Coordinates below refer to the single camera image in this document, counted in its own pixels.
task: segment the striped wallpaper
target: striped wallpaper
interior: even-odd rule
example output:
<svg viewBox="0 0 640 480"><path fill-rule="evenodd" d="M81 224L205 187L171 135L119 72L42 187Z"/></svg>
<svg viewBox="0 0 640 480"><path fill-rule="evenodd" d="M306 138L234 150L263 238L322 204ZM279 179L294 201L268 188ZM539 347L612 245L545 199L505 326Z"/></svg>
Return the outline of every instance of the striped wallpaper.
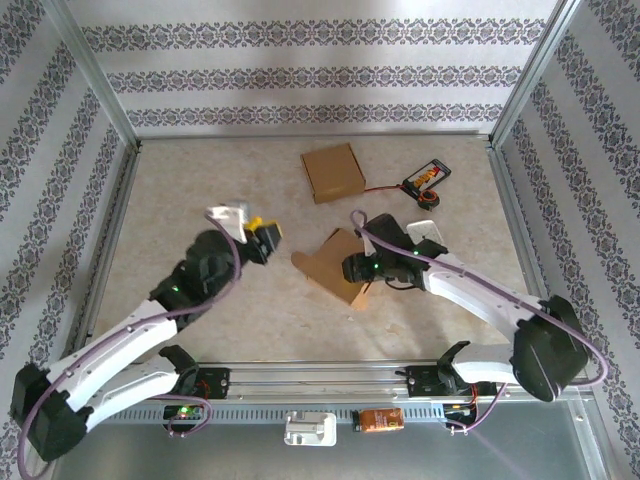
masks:
<svg viewBox="0 0 640 480"><path fill-rule="evenodd" d="M554 5L69 1L141 137L489 133Z"/></svg>
<svg viewBox="0 0 640 480"><path fill-rule="evenodd" d="M640 478L639 38L639 2L584 2L503 145L547 289L609 362L620 478Z"/></svg>
<svg viewBox="0 0 640 480"><path fill-rule="evenodd" d="M16 372L59 358L95 273L124 145L40 4L0 0L0 478Z"/></svg>

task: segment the white plastic connector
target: white plastic connector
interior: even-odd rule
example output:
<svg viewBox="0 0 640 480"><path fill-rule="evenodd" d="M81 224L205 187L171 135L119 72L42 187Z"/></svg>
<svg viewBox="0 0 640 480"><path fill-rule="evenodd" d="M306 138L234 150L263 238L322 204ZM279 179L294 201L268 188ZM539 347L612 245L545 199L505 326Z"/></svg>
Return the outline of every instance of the white plastic connector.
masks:
<svg viewBox="0 0 640 480"><path fill-rule="evenodd" d="M324 412L288 412L284 443L294 446L333 447L337 417Z"/></svg>
<svg viewBox="0 0 640 480"><path fill-rule="evenodd" d="M247 236L244 233L244 225L249 221L246 209L221 205L209 207L205 213L220 222L220 225L234 240L240 243L247 243Z"/></svg>

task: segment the battery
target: battery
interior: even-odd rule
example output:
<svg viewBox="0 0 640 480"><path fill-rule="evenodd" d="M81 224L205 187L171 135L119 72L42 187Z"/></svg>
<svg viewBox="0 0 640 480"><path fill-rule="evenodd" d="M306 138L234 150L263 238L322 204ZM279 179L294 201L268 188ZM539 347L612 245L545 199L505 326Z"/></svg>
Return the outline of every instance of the battery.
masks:
<svg viewBox="0 0 640 480"><path fill-rule="evenodd" d="M401 408L376 408L351 412L356 432L392 432L404 428Z"/></svg>

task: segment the metal frame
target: metal frame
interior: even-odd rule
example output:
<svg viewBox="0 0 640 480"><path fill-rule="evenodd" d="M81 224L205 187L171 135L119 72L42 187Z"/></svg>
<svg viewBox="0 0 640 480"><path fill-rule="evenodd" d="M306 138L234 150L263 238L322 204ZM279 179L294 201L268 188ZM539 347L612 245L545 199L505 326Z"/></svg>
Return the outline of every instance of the metal frame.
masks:
<svg viewBox="0 0 640 480"><path fill-rule="evenodd" d="M113 256L116 253L118 238L120 237L120 231L124 223L127 205L129 204L129 197L133 190L133 183L136 171L138 170L138 162L140 161L140 153L141 149L131 149L128 157L123 159L122 178L118 184L115 185L115 191L110 202L110 208L113 214L105 216L102 226L105 238L103 244L104 251L96 266L95 286L89 293L84 318L78 319L80 322L80 331L76 338L76 345L73 346L74 350L82 348L86 344L87 339L93 335L93 329L98 320L98 313L107 285L107 279L109 278L109 271L113 263Z"/></svg>
<svg viewBox="0 0 640 480"><path fill-rule="evenodd" d="M106 110L111 123L116 127L128 146L137 148L138 137L136 132L116 93L111 88L107 76L100 68L93 50L91 50L71 10L69 10L66 0L42 0L41 3L47 16L55 25L62 40L78 63L96 97L98 97L100 104Z"/></svg>
<svg viewBox="0 0 640 480"><path fill-rule="evenodd" d="M581 3L582 0L561 0L551 12L547 28L533 49L496 126L489 135L489 140L494 147L504 143Z"/></svg>
<svg viewBox="0 0 640 480"><path fill-rule="evenodd" d="M47 14L53 20L64 41L76 58L82 72L94 89L100 103L106 109L111 121L123 139L132 147L132 155L137 152L138 138L129 122L126 112L111 88L104 72L101 70L95 55L89 47L82 31L64 0L43 0ZM511 230L516 252L523 270L527 288L530 293L543 296L546 287L540 269L535 262L535 252L528 235L522 212L519 210L515 190L506 170L500 146L508 137L520 111L527 102L533 88L539 81L544 69L555 51L566 28L571 22L580 0L562 0L552 12L548 26L527 61L523 74L510 95L505 108L496 123L491 135L487 153L502 202L507 223ZM477 135L477 132L460 132ZM114 194L114 211L112 221L103 226L106 229L104 254L97 266L95 288L88 301L86 315L78 337L80 348L91 335L102 296L104 294L109 269L115 253L118 237L124 221L137 169L139 157L132 158L125 168L119 194ZM396 375L395 371L407 365L432 365L432 361L385 361L385 362L289 362L289 363L231 363L204 364L203 367L230 368L231 379L227 400L212 401L218 409L236 412L237 420L247 423L243 413L255 412L256 408L273 411L278 406L302 405L315 408L319 405L338 405L342 407L354 405L394 404L403 408L426 408L425 405L442 405L459 403L468 400L461 397L409 398L405 379ZM490 398L480 398L488 402ZM509 387L501 402L534 401L521 387ZM574 418L576 434L588 464L592 478L618 478L614 472L615 460L611 445L608 443L602 418L593 399L593 392L588 388L567 388L560 401L569 404ZM158 412L157 402L143 402L113 417L111 423L144 423L141 419L155 417ZM429 416L416 417L416 421L433 421Z"/></svg>
<svg viewBox="0 0 640 480"><path fill-rule="evenodd" d="M535 261L536 254L529 238L524 215L519 208L518 197L507 171L504 156L499 149L495 149L491 145L487 146L487 155L527 290L531 295L544 297L547 294L547 287L544 284L540 266Z"/></svg>

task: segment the robotic arm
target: robotic arm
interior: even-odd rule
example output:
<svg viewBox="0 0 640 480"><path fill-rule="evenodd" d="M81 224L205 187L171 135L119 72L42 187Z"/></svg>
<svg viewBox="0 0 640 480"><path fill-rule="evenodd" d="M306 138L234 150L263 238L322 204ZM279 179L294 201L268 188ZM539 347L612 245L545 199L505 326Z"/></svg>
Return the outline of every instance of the robotic arm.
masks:
<svg viewBox="0 0 640 480"><path fill-rule="evenodd" d="M44 461L64 455L101 421L131 405L161 394L194 391L198 365L176 345L121 371L195 322L224 287L239 278L238 264L266 264L281 239L277 223L265 224L259 217L249 221L246 206L214 207L206 216L228 233L200 233L185 259L149 298L92 344L46 369L31 363L16 375L11 416L21 427L36 402L50 392L31 425L25 425Z"/></svg>
<svg viewBox="0 0 640 480"><path fill-rule="evenodd" d="M459 342L451 347L438 361L438 380L450 394L488 381L520 384L532 396L550 402L586 366L584 343L541 316L551 315L582 336L573 307L565 299L552 296L545 301L507 289L474 272L432 240L425 238L415 244L389 214L372 219L358 230L365 253L344 260L347 281L400 281L443 296L488 322L509 340L506 345ZM379 240L391 248L382 246ZM414 257L400 254L398 249ZM419 256L435 261L428 264ZM504 291L509 292L509 300ZM532 314L532 310L542 312Z"/></svg>

